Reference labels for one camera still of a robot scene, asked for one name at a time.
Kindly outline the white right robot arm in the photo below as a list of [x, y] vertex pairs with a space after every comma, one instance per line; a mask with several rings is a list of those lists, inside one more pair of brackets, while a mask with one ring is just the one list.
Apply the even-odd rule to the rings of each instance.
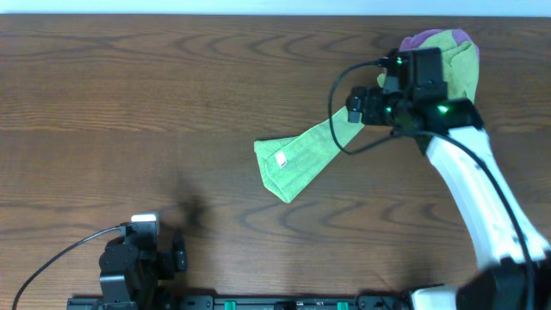
[[492, 154], [484, 122], [465, 95], [451, 96], [437, 47], [391, 51], [374, 64], [378, 87], [355, 87], [348, 121], [410, 137], [446, 183], [474, 246], [479, 273], [459, 288], [418, 288], [412, 309], [548, 309], [550, 243], [529, 221]]

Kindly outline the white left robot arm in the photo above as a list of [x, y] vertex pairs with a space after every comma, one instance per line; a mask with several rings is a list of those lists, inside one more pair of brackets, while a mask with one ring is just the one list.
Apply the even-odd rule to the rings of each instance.
[[121, 236], [108, 242], [100, 256], [102, 306], [106, 309], [178, 309], [180, 299], [161, 281], [173, 280], [188, 268], [183, 234], [174, 233], [171, 247], [158, 249], [156, 221], [129, 222]]

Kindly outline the light green microfiber cloth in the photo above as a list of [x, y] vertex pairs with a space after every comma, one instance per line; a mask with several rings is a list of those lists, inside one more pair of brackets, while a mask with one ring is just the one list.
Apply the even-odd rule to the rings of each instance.
[[332, 137], [346, 146], [362, 129], [363, 124], [348, 122], [348, 112], [341, 108], [298, 136], [255, 141], [264, 187], [290, 203], [339, 154]]

